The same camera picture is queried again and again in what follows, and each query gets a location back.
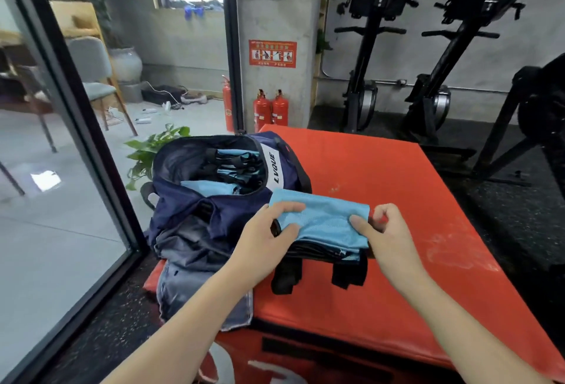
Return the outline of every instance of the warning sign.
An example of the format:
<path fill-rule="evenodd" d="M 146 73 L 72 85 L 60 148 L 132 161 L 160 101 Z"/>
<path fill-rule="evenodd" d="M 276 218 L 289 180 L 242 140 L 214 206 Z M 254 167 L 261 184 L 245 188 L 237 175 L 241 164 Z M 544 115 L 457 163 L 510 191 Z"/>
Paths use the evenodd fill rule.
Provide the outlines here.
<path fill-rule="evenodd" d="M 249 40 L 249 64 L 252 66 L 296 67 L 296 42 Z"/>

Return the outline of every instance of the right hand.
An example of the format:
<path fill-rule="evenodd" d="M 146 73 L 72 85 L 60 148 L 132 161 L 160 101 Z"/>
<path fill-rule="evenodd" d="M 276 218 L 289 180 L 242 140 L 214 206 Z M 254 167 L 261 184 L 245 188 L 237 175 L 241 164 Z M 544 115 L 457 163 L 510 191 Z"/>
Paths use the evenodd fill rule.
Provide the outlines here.
<path fill-rule="evenodd" d="M 381 271 L 401 294 L 429 278 L 410 230 L 394 204 L 377 206 L 371 223 L 355 215 L 349 220 L 359 234 L 367 237 Z"/>

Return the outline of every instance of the ivy plant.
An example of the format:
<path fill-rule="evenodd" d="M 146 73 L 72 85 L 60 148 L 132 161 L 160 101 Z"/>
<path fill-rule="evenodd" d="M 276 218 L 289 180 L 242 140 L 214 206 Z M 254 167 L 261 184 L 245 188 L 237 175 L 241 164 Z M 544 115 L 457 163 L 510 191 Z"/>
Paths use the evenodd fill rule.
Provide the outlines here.
<path fill-rule="evenodd" d="M 136 164 L 128 171 L 129 182 L 125 185 L 126 189 L 135 191 L 136 181 L 142 177 L 153 180 L 153 160 L 157 152 L 172 140 L 190 136 L 190 128 L 185 126 L 175 128 L 173 124 L 168 123 L 165 125 L 165 128 L 166 130 L 162 133 L 149 136 L 145 142 L 130 140 L 124 143 L 124 145 L 128 145 L 136 150 L 127 156 L 127 158 L 135 160 Z"/>

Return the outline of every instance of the black gym equipment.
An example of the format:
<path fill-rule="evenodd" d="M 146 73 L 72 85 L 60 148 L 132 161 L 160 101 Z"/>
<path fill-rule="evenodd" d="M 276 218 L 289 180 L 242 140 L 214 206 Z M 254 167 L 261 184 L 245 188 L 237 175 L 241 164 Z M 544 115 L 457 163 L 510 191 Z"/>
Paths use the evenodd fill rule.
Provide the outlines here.
<path fill-rule="evenodd" d="M 383 19 L 393 21 L 401 15 L 406 4 L 411 7 L 418 6 L 418 2 L 413 0 L 347 0 L 338 6 L 337 12 L 340 15 L 343 15 L 345 8 L 349 6 L 349 12 L 353 18 L 367 17 L 365 27 L 344 27 L 334 30 L 336 33 L 353 31 L 363 36 L 355 70 L 351 72 L 348 90 L 343 95 L 346 101 L 340 131 L 356 133 L 365 130 L 369 125 L 375 111 L 378 88 L 373 82 L 366 83 L 364 80 L 367 65 L 377 35 L 385 32 L 406 34 L 405 29 L 381 27 Z"/>
<path fill-rule="evenodd" d="M 476 151 L 471 149 L 443 148 L 438 146 L 436 131 L 445 121 L 451 93 L 443 85 L 463 52 L 471 41 L 479 36 L 497 39 L 498 33 L 481 31 L 484 26 L 501 18 L 506 11 L 513 8 L 515 20 L 520 18 L 524 9 L 523 3 L 517 0 L 448 0 L 447 3 L 436 3 L 434 6 L 444 9 L 442 24 L 451 24 L 461 20 L 457 31 L 425 31 L 422 36 L 443 36 L 450 43 L 436 64 L 431 74 L 418 75 L 415 86 L 406 99 L 412 103 L 402 123 L 402 134 L 409 140 L 423 145 L 425 152 L 442 152 L 459 155 L 463 160 L 470 158 Z"/>
<path fill-rule="evenodd" d="M 543 68 L 521 68 L 512 80 L 491 133 L 471 170 L 438 168 L 443 176 L 469 179 L 465 188 L 482 181 L 505 182 L 530 186 L 517 174 L 511 179 L 493 179 L 493 176 L 536 145 L 540 145 L 549 163 L 561 195 L 565 198 L 565 54 Z M 518 109 L 518 124 L 524 140 L 493 160 L 506 129 Z"/>

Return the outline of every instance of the red fire extinguisher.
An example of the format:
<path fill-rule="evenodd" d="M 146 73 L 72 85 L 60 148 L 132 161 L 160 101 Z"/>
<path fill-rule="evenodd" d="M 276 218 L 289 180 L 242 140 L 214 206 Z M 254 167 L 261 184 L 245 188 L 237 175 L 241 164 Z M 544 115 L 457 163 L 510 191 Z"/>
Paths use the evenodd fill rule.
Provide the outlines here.
<path fill-rule="evenodd" d="M 230 88 L 230 80 L 224 77 L 224 88 L 222 89 L 222 97 L 224 98 L 225 128 L 233 133 L 233 117 L 232 117 L 232 89 Z"/>
<path fill-rule="evenodd" d="M 273 124 L 288 125 L 288 100 L 283 97 L 283 91 L 273 101 Z"/>
<path fill-rule="evenodd" d="M 253 114 L 255 117 L 255 132 L 259 130 L 266 123 L 271 122 L 271 102 L 265 97 L 263 90 L 259 90 L 257 99 L 253 101 Z"/>

